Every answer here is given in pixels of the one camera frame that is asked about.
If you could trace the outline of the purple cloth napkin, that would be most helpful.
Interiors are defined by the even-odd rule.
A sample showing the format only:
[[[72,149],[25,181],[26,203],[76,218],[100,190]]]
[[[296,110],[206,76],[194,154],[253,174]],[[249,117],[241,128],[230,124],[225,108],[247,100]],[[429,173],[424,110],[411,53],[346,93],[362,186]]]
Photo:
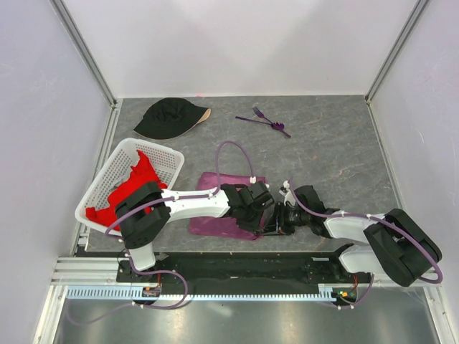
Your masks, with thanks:
[[[217,186],[217,174],[215,172],[203,172],[197,182],[197,190],[203,191]],[[227,239],[242,239],[254,241],[261,239],[261,234],[254,234],[241,229],[232,218],[197,217],[189,222],[188,232],[190,234],[222,237]]]

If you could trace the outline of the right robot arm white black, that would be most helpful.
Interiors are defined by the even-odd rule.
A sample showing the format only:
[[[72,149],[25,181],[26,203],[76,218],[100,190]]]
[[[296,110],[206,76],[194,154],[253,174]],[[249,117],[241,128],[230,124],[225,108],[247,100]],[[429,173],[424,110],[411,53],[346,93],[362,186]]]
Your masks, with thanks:
[[[404,210],[360,214],[328,208],[312,186],[293,188],[290,181],[283,183],[280,193],[284,199],[276,203],[265,233],[291,235],[306,226],[316,236],[351,241],[328,264],[333,280],[345,282],[362,272],[385,274],[402,287],[417,280],[442,282],[442,252]]]

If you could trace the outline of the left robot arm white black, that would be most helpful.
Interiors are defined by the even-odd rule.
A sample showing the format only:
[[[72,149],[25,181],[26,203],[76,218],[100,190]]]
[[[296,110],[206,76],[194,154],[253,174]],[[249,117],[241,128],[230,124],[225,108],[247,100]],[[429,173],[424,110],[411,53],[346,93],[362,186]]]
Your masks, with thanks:
[[[201,191],[173,191],[148,182],[115,206],[115,222],[133,263],[133,274],[149,282],[157,274],[152,242],[170,222],[198,217],[231,218],[239,228],[256,232],[266,209],[274,204],[270,187],[224,183]]]

